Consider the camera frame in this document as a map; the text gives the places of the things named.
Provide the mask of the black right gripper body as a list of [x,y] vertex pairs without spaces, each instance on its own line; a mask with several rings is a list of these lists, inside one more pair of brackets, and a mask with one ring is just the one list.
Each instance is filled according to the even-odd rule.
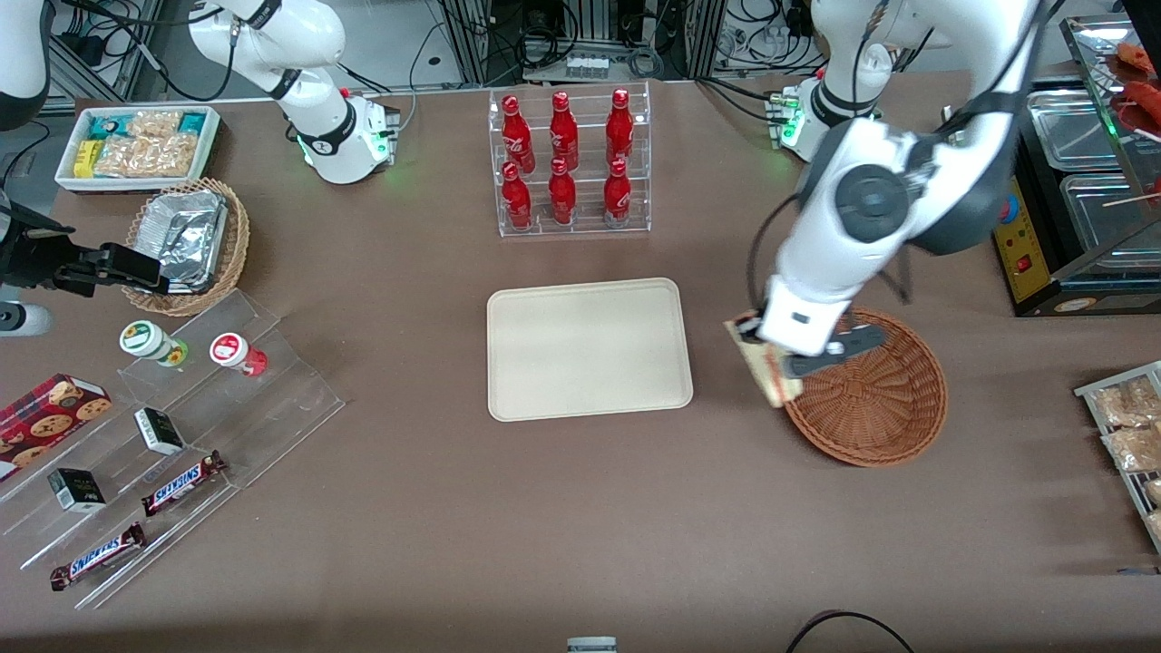
[[55,273],[74,261],[70,236],[75,228],[62,227],[53,218],[26,207],[3,208],[3,285],[21,288],[52,287]]

